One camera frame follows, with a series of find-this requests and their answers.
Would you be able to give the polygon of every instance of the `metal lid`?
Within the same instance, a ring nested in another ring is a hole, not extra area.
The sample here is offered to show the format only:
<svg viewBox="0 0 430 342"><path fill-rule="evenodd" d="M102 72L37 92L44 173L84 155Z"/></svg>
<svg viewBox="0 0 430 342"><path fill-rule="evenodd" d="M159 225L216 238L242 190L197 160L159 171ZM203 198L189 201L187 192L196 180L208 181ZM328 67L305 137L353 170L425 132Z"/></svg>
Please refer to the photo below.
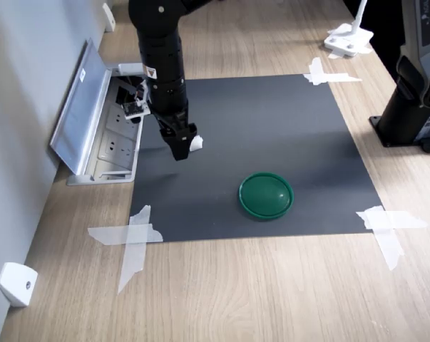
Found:
<svg viewBox="0 0 430 342"><path fill-rule="evenodd" d="M50 141L75 175L82 175L88 165L110 76L90 39Z"/></svg>
<svg viewBox="0 0 430 342"><path fill-rule="evenodd" d="M247 177L238 194L245 210L260 219L281 217L294 201L294 193L286 180L268 172Z"/></svg>

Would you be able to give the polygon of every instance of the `green plastic lid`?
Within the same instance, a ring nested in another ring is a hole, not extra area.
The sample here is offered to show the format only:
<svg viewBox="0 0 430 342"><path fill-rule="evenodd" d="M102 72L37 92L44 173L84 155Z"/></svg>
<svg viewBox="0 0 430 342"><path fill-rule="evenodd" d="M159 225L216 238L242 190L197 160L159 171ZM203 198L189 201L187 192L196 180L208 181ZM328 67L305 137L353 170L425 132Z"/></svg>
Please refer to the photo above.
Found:
<svg viewBox="0 0 430 342"><path fill-rule="evenodd" d="M277 219L286 214L294 202L289 184L268 172L247 177L240 185L238 197L245 210L260 219Z"/></svg>

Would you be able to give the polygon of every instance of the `power socket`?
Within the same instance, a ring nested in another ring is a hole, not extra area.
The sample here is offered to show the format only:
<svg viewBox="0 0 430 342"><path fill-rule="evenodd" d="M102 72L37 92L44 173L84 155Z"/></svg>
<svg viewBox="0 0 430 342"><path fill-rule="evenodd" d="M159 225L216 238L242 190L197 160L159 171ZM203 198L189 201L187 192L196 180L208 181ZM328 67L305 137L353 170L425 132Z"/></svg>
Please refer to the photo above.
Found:
<svg viewBox="0 0 430 342"><path fill-rule="evenodd" d="M98 157L106 162L132 170L135 142L111 130L103 133Z"/></svg>
<svg viewBox="0 0 430 342"><path fill-rule="evenodd" d="M108 109L107 129L112 130L124 137L135 140L138 125L126 120L122 107L112 104Z"/></svg>

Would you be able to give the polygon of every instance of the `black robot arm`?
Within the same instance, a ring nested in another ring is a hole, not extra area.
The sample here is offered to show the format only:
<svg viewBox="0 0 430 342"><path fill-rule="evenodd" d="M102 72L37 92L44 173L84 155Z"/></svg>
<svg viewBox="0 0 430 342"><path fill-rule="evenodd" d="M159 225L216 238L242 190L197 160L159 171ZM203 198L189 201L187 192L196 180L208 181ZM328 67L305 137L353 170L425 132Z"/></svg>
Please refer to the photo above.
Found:
<svg viewBox="0 0 430 342"><path fill-rule="evenodd" d="M183 52L178 21L210 0L130 0L129 16L137 28L138 45L149 89L148 104L160 134L175 160L188 157L197 135L188 122Z"/></svg>

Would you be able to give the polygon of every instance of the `open outlet lid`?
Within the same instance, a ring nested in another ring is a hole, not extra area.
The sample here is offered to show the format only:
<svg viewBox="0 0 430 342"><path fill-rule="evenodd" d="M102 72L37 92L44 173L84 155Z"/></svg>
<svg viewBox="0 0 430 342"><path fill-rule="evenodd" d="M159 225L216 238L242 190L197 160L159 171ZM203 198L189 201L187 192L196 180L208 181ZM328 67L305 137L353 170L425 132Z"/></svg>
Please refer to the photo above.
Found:
<svg viewBox="0 0 430 342"><path fill-rule="evenodd" d="M75 175L86 171L110 79L111 70L90 39L50 141Z"/></svg>

